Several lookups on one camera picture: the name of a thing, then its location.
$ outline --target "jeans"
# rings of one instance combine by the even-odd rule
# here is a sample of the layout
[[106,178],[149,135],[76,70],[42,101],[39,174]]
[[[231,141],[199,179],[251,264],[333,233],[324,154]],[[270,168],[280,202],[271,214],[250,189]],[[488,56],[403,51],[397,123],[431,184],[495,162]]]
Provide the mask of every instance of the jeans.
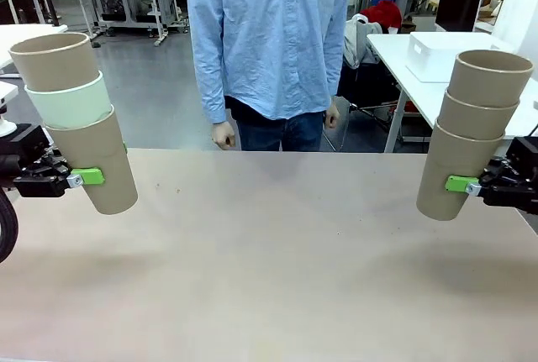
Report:
[[300,114],[264,126],[237,122],[241,148],[247,151],[317,152],[321,145],[324,112]]

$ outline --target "white storage box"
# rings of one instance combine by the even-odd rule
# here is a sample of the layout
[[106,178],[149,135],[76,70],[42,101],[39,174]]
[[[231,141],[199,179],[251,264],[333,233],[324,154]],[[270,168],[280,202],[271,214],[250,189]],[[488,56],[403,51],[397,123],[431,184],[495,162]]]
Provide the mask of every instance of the white storage box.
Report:
[[456,56],[468,50],[514,52],[511,45],[485,33],[413,32],[406,65],[421,82],[448,83]]

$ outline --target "light blue shirt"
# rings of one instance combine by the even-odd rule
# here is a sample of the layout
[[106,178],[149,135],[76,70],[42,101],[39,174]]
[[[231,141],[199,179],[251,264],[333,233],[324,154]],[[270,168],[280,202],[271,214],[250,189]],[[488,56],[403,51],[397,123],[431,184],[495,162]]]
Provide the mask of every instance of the light blue shirt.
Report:
[[322,112],[336,94],[347,0],[188,0],[194,65],[212,123],[224,95],[269,119]]

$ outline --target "shirt sleeve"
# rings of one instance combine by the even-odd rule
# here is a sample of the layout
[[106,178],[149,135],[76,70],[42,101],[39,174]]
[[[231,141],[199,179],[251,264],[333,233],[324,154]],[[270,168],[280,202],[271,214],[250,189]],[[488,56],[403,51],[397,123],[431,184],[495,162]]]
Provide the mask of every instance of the shirt sleeve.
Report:
[[346,19],[347,0],[335,0],[324,42],[325,68],[327,69],[327,82],[331,96],[336,95],[338,92],[338,82],[342,71],[342,56],[344,55]]
[[222,78],[222,0],[188,0],[194,70],[202,104],[211,123],[226,121]]

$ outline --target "robotic arm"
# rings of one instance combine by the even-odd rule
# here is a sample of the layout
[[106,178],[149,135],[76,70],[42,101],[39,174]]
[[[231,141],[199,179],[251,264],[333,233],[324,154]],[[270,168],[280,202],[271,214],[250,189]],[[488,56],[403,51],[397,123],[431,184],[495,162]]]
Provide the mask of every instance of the robotic arm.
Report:
[[[14,96],[0,99],[0,117]],[[17,215],[4,189],[15,188],[21,197],[61,197],[69,188],[103,183],[98,168],[71,168],[40,125],[0,118],[0,263],[11,254],[18,236]]]
[[491,159],[480,177],[450,176],[446,190],[481,197],[491,207],[538,214],[538,137],[515,138],[506,156]]

